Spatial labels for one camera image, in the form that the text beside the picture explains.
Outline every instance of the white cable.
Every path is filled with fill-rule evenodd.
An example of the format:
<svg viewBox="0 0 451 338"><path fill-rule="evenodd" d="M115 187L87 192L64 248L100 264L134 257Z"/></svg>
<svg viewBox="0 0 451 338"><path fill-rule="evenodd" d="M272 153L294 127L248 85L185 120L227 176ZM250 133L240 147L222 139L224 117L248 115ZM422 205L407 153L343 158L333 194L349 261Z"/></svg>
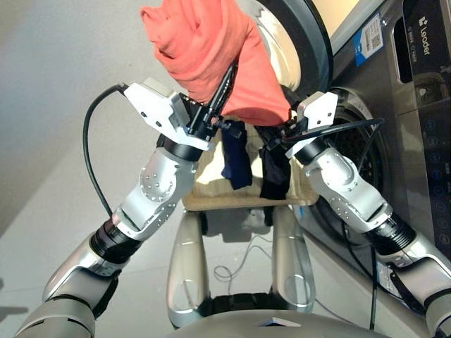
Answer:
<svg viewBox="0 0 451 338"><path fill-rule="evenodd" d="M232 288L232 282L233 280L237 277L238 273L241 271L242 267L244 266L244 264L246 263L246 259L247 259L247 255L249 255L249 252L253 249L259 249L261 252L264 253L264 255L266 257L268 257L269 259L271 259L271 255L269 253L267 253L261 246L259 245L252 245L252 243L254 242L254 240L256 238L260 238L262 240L264 240L265 242L268 243L272 243L273 241L271 241L270 239L266 239L264 237L262 237L259 234L254 235L251 240L249 241L249 244L247 245L246 248L246 252L245 255L243 256L240 266L238 266L238 268L235 270L235 272L232 273L232 271L225 265L217 265L214 268L214 277L216 278L216 280L218 280L219 282L228 282L228 288L227 288L227 295L230 295L230 289ZM226 275L222 275L218 272L219 269L224 269L226 271ZM329 313L331 316L333 316L335 319L340 320L342 322L345 322L347 324L351 324L354 326L358 326L356 324L354 324L353 322L347 320L346 318L341 317L340 315L336 314L335 312L333 312L332 310L330 310L329 308L327 308L323 303L321 303L317 298L315 298L315 301L318 303L318 305L320 307L322 307L322 309L324 309L325 312Z"/></svg>
<svg viewBox="0 0 451 338"><path fill-rule="evenodd" d="M235 272L232 273L232 271L228 267L226 267L225 265L217 265L217 266L215 266L214 271L213 271L214 272L214 277L219 282L225 282L225 283L228 282L227 295L230 295L230 289L232 288L232 282L237 277L238 273L241 271L243 265L246 262L247 255L249 255L249 252L251 252L251 250L253 248L260 249L260 251L263 252L266 257L271 259L271 255L269 253L267 253L261 246L259 246L259 245L252 245L252 243L254 242L254 240L256 238L260 238L260 239L262 239L262 240L264 240L265 242L268 242L268 243L272 243L273 242L270 239L266 239L265 237L263 237L263 236L261 236L259 234L256 234L249 241L249 244L247 245L247 248L246 248L245 255L242 258L241 264L240 264L240 266L238 266L238 269L235 270ZM224 269L225 272L226 272L226 275L220 274L218 272L219 269Z"/></svg>
<svg viewBox="0 0 451 338"><path fill-rule="evenodd" d="M330 315L332 315L335 319L338 319L342 322L354 325L354 326L358 326L357 324L354 324L353 322L349 321L346 318L341 317L340 315L336 314L335 312L333 312L332 310L330 310L329 308L327 308L324 304L322 304L317 298L315 298L315 301L318 303L318 305L320 307L322 307L324 309L325 312L329 313Z"/></svg>

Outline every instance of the black cloth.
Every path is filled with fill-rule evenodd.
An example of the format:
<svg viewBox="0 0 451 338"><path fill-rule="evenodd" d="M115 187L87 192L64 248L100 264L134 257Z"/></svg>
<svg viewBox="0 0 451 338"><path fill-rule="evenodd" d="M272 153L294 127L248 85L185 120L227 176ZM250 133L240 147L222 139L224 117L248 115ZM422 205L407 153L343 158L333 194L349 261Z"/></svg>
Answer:
<svg viewBox="0 0 451 338"><path fill-rule="evenodd" d="M286 150L276 146L268 150L265 146L260 149L263 165L263 184L260 197L264 199L285 199L290 188L291 166L285 156Z"/></svg>
<svg viewBox="0 0 451 338"><path fill-rule="evenodd" d="M221 129L224 152L224 169L221 173L224 178L230 180L234 190L252 185L251 161L246 152L247 132L242 121L227 120L230 128L241 131L240 137L229 130Z"/></svg>

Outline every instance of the clothing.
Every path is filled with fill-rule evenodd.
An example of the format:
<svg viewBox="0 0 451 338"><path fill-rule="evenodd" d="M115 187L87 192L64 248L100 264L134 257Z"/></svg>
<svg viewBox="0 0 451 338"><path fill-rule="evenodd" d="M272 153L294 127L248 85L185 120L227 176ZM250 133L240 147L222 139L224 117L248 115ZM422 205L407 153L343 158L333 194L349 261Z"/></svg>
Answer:
<svg viewBox="0 0 451 338"><path fill-rule="evenodd" d="M239 56L222 115L251 125L279 125L289 118L258 28L233 0L163 0L160 7L141 8L140 15L155 57L192 99L209 102Z"/></svg>

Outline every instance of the robotic arm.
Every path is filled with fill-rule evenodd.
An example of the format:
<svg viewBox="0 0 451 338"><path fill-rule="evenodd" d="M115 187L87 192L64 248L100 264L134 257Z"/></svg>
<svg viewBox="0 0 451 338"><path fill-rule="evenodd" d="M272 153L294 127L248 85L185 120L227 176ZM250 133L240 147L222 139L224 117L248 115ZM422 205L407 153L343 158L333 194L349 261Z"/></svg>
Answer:
<svg viewBox="0 0 451 338"><path fill-rule="evenodd" d="M234 63L208 105L147 80L124 95L145 122L164 136L136 187L95 233L61 265L47 284L44 303L18 330L16 338L93 337L118 276L142 242L171 216L192 187L195 162L222 123L219 112L233 85ZM315 93L299 105L314 132L333 123L337 98ZM312 187L352 228L374 245L405 288L427 309L431 335L451 334L451 264L423 235L393 212L388 202L359 176L356 166L320 139L304 139L287 152L305 165Z"/></svg>
<svg viewBox="0 0 451 338"><path fill-rule="evenodd" d="M107 307L122 269L191 190L195 162L210 149L217 129L228 127L219 114L232 91L236 70L234 62L208 105L153 79L132 84L123 92L144 121L162 133L159 146L125 201L51 276L44 303L15 337L94 336L94 319Z"/></svg>
<svg viewBox="0 0 451 338"><path fill-rule="evenodd" d="M328 112L335 110L333 94L316 93L308 100L299 105L298 114L309 119L309 126L331 125ZM314 114L312 108L323 112L323 116ZM431 335L440 332L449 337L451 262L393 211L377 189L360 177L350 159L321 139L299 141L287 156L305 165L313 189L345 223L370 241L379 261L393 269L399 280L397 287L408 290L424 306Z"/></svg>

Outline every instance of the washing machine control panel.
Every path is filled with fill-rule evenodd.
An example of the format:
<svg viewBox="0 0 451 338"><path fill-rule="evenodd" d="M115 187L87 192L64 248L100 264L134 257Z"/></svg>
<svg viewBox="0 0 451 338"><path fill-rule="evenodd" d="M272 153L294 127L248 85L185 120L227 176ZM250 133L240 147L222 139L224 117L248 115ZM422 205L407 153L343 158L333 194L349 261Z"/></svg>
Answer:
<svg viewBox="0 0 451 338"><path fill-rule="evenodd" d="M403 15L419 108L434 240L451 259L449 3L446 0L404 0Z"/></svg>

